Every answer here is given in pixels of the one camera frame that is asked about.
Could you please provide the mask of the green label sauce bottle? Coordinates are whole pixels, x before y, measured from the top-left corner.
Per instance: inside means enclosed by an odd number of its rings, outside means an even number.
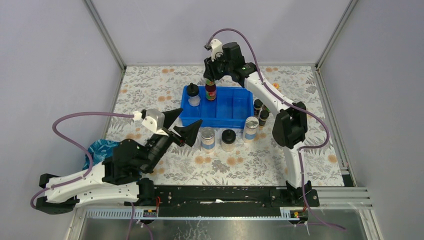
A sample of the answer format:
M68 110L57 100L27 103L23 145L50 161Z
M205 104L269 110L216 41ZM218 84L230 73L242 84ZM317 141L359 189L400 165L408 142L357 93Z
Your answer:
M205 97L208 101L214 101L217 95L217 86L213 80L205 79Z

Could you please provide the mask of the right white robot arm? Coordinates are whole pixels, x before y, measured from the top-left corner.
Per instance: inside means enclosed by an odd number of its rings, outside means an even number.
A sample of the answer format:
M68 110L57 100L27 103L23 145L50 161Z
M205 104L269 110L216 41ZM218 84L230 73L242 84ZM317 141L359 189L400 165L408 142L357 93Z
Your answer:
M223 44L213 39L205 46L210 57L204 60L203 76L211 81L230 76L232 81L257 97L274 116L272 136L282 147L288 168L285 198L292 206L307 207L307 196L312 184L305 177L305 163L299 149L304 147L308 131L307 109L300 102L284 96L266 80L257 62L246 62L241 47L236 42Z

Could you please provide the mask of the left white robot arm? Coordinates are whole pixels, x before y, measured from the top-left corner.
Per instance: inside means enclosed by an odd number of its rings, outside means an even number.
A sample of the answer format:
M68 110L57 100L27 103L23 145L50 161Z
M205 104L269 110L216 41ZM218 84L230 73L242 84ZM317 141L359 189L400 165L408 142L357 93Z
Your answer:
M182 108L169 111L144 109L126 117L152 132L146 144L124 139L112 149L112 155L94 163L88 150L86 170L67 176L42 174L40 190L30 200L30 206L49 215L69 213L75 208L92 204L122 203L128 206L148 206L159 203L155 185L147 178L171 145L193 146L202 120L187 126L175 126Z

